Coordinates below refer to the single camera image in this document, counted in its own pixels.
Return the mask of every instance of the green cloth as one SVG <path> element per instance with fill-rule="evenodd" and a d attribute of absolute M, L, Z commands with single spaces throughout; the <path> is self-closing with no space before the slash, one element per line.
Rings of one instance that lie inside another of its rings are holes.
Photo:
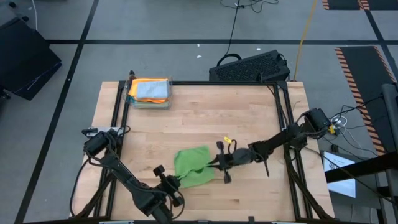
<path fill-rule="evenodd" d="M 215 178 L 213 168 L 206 167 L 211 161 L 208 146 L 178 151 L 174 157 L 175 175 L 180 178 L 181 187 L 205 184 Z"/>

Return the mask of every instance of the white paper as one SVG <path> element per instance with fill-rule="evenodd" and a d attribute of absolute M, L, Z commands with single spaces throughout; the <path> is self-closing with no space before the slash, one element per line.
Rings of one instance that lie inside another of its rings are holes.
<path fill-rule="evenodd" d="M 342 158 L 340 156 L 336 156 L 329 152 L 324 152 L 323 156 L 325 158 L 330 159 L 332 162 L 334 162 L 339 167 L 344 167 L 344 166 L 351 165 L 351 164 L 355 163 L 354 161 Z M 323 169 L 326 172 L 329 170 L 337 169 L 337 167 L 334 164 L 332 164 L 331 162 L 329 162 L 327 159 L 323 159 Z M 330 183 L 330 184 L 328 184 L 328 188 L 332 192 L 336 192 L 339 194 L 343 194 L 343 195 L 355 198 L 355 180 L 354 179 L 342 180 L 342 181 Z"/>

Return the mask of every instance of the gray floor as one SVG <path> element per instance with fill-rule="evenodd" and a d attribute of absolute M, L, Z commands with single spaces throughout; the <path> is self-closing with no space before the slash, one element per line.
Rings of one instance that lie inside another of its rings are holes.
<path fill-rule="evenodd" d="M 30 0 L 16 1 L 19 14 L 27 14 L 33 27 Z M 93 0 L 36 0 L 39 32 L 48 40 L 78 40 Z M 233 5 L 235 1 L 224 0 Z M 280 0 L 264 5 L 260 14 L 239 10 L 235 39 L 299 40 L 312 0 Z M 372 11 L 383 37 L 398 40 L 396 11 Z M 99 0 L 88 40 L 228 39 L 234 10 L 217 0 Z M 326 11 L 319 0 L 307 39 L 376 40 L 364 11 Z M 64 82 L 71 81 L 67 99 L 49 153 L 27 212 L 25 222 L 67 218 L 68 200 L 82 161 L 85 138 L 80 131 L 91 124 L 101 82 L 122 80 L 130 69 L 145 77 L 172 76 L 174 80 L 208 80 L 208 69 L 225 54 L 227 45 L 95 45 L 86 44 L 73 80 L 65 80 L 77 45 L 51 45 L 63 66 L 32 100 L 17 96 L 0 104 L 0 220 L 13 223 L 37 156 L 43 145 Z M 310 107 L 327 115 L 341 105 L 355 105 L 334 48 L 305 45 L 298 80 L 303 81 Z M 230 52 L 248 57 L 277 49 L 294 71 L 298 45 L 232 45 Z M 389 46 L 398 60 L 398 46 Z M 362 125 L 357 111 L 346 116 L 347 126 Z M 352 130 L 363 148 L 373 149 L 365 128 Z M 359 156 L 371 157 L 349 146 L 344 139 L 333 142 Z M 319 142 L 328 149 L 327 142 Z M 349 220 L 351 205 L 333 201 L 336 216 Z M 369 209 L 354 207 L 353 221 L 370 222 Z M 373 211 L 373 223 L 377 222 Z"/>

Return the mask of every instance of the wooden tabletop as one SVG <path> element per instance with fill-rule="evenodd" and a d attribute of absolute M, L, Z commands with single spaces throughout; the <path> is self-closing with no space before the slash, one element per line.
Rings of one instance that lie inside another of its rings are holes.
<path fill-rule="evenodd" d="M 93 126 L 109 126 L 118 83 L 104 82 L 99 93 Z M 303 83 L 288 83 L 295 118 L 308 110 Z M 134 109 L 130 106 L 127 125 L 131 132 L 124 138 L 121 161 L 141 181 L 150 186 L 159 183 L 152 170 L 165 167 L 174 174 L 174 155 L 182 149 L 207 145 L 212 156 L 218 153 L 216 142 L 224 136 L 236 139 L 238 147 L 265 140 L 280 131 L 275 99 L 266 86 L 173 86 L 169 110 Z M 120 109 L 118 121 L 121 120 Z M 315 140 L 308 147 L 318 150 Z M 303 166 L 309 191 L 325 211 L 334 216 L 330 195 L 318 155 L 302 150 Z M 230 170 L 232 183 L 224 184 L 223 173 L 216 170 L 211 182 L 182 189 L 185 211 L 178 220 L 248 220 L 293 221 L 293 205 L 283 148 L 277 148 L 264 164 L 248 164 Z M 89 201 L 98 188 L 101 169 L 87 165 L 81 173 L 73 201 L 76 212 Z M 298 190 L 302 217 L 305 210 Z M 104 195 L 104 208 L 108 194 Z M 177 214 L 180 207 L 174 208 Z M 148 220 L 135 206 L 131 194 L 119 182 L 116 186 L 112 219 Z"/>

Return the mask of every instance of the clear plastic box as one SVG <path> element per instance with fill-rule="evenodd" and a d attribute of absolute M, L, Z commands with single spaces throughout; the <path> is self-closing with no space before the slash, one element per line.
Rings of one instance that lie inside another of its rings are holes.
<path fill-rule="evenodd" d="M 124 93 L 123 93 L 123 98 L 126 100 L 130 105 L 132 105 L 136 109 L 169 109 L 172 105 L 172 78 L 167 77 L 166 78 L 169 81 L 169 100 L 165 103 L 146 103 L 146 102 L 140 102 L 134 99 L 134 97 L 128 95 L 131 87 L 130 80 L 126 81 L 126 85 L 124 86 Z"/>

